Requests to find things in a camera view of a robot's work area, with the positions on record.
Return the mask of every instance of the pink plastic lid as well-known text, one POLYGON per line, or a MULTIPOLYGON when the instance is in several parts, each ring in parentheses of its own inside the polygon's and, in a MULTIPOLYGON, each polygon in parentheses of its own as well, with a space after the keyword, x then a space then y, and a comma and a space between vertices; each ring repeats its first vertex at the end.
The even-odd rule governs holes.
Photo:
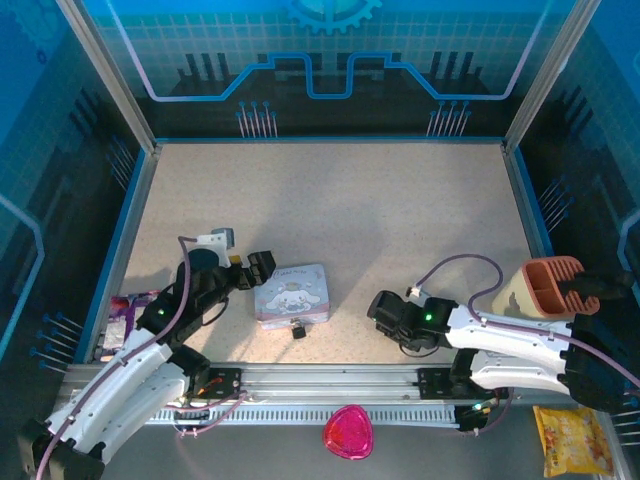
POLYGON ((373 428, 364 409, 347 405, 334 413, 324 427, 322 440, 331 453, 362 460, 373 451, 373 428))

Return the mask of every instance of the blue border trim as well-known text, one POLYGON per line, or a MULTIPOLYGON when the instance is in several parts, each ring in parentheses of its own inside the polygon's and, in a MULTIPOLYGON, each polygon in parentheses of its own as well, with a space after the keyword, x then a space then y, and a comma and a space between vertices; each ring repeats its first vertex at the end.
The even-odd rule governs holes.
POLYGON ((95 293, 93 294, 93 299, 91 300, 91 305, 89 306, 87 319, 85 320, 84 327, 82 329, 82 335, 80 337, 80 341, 78 342, 78 349, 76 350, 76 353, 73 357, 74 363, 84 363, 84 356, 89 349, 89 342, 91 341, 93 330, 96 327, 96 322, 98 321, 97 316, 98 310, 100 308, 100 303, 102 303, 102 298, 107 288, 109 274, 111 273, 111 268, 116 256, 116 251, 118 250, 118 245, 120 244, 122 232, 124 231, 124 225, 127 221, 127 217, 129 216, 129 210, 131 209, 131 203, 133 202, 133 194, 138 187, 138 181, 140 180, 140 173, 142 172, 142 166, 144 165, 145 159, 146 155, 144 153, 144 150, 140 149, 140 153, 138 154, 138 159, 136 161, 136 166, 133 169, 131 181, 129 182, 129 187, 127 188, 127 193, 124 197, 124 201, 122 202, 122 208, 120 209, 120 215, 118 216, 116 228, 113 231, 113 237, 111 237, 109 250, 107 250, 107 256, 105 257, 104 263, 102 264, 102 271, 100 272, 100 278, 98 278, 95 293))
POLYGON ((533 191, 533 184, 531 183, 531 177, 529 177, 529 171, 527 170, 527 166, 524 163, 524 157, 522 156, 522 152, 520 151, 520 147, 516 148, 514 152, 514 157, 516 159, 516 164, 518 170, 520 171, 520 177, 522 178, 522 184, 524 186, 526 199, 531 205, 531 211, 533 212, 533 219, 535 221, 535 227, 540 234, 540 239, 542 240, 542 248, 544 249, 544 253, 547 257, 552 257, 553 246, 551 245, 551 238, 549 237, 549 233, 547 232, 547 228, 544 225, 544 219, 542 218, 542 212, 540 211, 540 205, 538 204, 538 198, 536 197, 535 192, 533 191))
POLYGON ((367 136, 349 136, 349 137, 277 137, 277 138, 186 138, 186 137, 160 137, 156 138, 158 143, 171 144, 171 143, 321 143, 321 142, 406 142, 412 141, 416 143, 448 143, 448 144, 460 144, 460 143, 473 143, 483 145, 493 145, 502 143, 503 137, 424 137, 413 135, 402 136, 381 136, 381 137, 367 137, 367 136))

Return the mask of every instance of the yellow snack package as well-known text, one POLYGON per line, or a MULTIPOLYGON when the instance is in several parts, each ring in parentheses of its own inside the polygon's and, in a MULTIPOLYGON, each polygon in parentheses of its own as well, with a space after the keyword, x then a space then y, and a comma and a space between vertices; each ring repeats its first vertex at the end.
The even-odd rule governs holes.
POLYGON ((563 473, 613 475, 607 438, 590 408, 533 407, 544 450, 544 476, 563 473))

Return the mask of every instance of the speckled surface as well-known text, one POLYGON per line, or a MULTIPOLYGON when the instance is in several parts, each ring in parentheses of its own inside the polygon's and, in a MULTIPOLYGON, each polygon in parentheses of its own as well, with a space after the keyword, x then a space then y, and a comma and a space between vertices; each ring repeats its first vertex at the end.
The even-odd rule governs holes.
MULTIPOLYGON (((270 249, 279 266, 323 264, 331 318, 294 341, 262 330, 253 294, 235 292, 227 313, 188 341, 212 361, 415 363, 366 317, 378 291, 402 293, 457 253, 489 255, 507 278, 529 258, 498 145, 167 145, 122 293, 165 287, 180 261, 176 237, 223 226, 243 257, 270 249)), ((426 287, 466 301, 495 278, 462 260, 426 287)), ((423 361, 453 357, 441 350, 423 361)))

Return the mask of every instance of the gear graphic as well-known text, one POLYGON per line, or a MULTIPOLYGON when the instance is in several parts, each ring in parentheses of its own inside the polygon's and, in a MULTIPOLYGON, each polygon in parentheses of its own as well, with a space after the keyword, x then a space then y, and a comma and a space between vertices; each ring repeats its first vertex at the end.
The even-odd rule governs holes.
POLYGON ((289 18, 300 27, 310 27, 313 33, 336 31, 347 33, 348 27, 359 28, 362 19, 370 19, 371 11, 382 5, 381 0, 287 0, 289 18))
POLYGON ((62 26, 55 0, 5 0, 4 4, 39 48, 53 40, 62 26))

